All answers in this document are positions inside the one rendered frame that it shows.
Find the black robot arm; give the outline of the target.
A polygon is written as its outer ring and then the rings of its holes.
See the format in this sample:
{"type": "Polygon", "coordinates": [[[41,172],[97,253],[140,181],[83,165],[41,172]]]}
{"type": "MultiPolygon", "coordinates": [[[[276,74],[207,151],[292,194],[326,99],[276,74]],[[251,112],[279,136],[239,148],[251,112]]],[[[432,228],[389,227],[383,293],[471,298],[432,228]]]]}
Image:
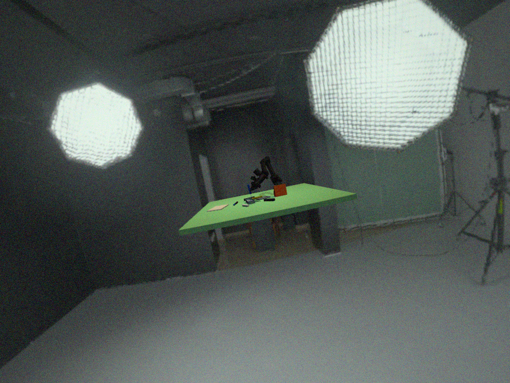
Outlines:
{"type": "MultiPolygon", "coordinates": [[[[260,164],[261,164],[261,168],[262,168],[262,171],[260,171],[259,169],[255,169],[254,170],[254,174],[256,174],[257,176],[259,176],[259,178],[264,181],[265,179],[268,179],[268,175],[269,175],[269,172],[271,174],[271,181],[273,182],[274,185],[280,185],[282,184],[282,179],[275,173],[271,163],[270,163],[270,157],[266,156],[264,159],[262,159],[260,161],[260,164]],[[267,168],[269,170],[267,170],[267,168]]],[[[255,182],[258,180],[258,178],[256,178],[255,176],[252,176],[251,177],[252,180],[254,180],[255,182]]]]}

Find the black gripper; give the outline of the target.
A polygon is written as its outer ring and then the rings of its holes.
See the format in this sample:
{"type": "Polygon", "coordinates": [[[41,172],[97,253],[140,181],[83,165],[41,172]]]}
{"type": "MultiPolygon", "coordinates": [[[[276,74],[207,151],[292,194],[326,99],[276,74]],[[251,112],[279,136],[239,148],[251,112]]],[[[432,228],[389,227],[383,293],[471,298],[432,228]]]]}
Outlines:
{"type": "Polygon", "coordinates": [[[258,177],[258,180],[257,180],[256,182],[255,182],[255,181],[254,181],[254,182],[251,182],[252,186],[251,186],[251,188],[250,188],[250,191],[253,191],[253,190],[257,189],[258,187],[260,188],[260,187],[261,187],[261,185],[260,185],[260,184],[261,184],[262,182],[263,182],[263,181],[262,181],[259,177],[258,177]]]}

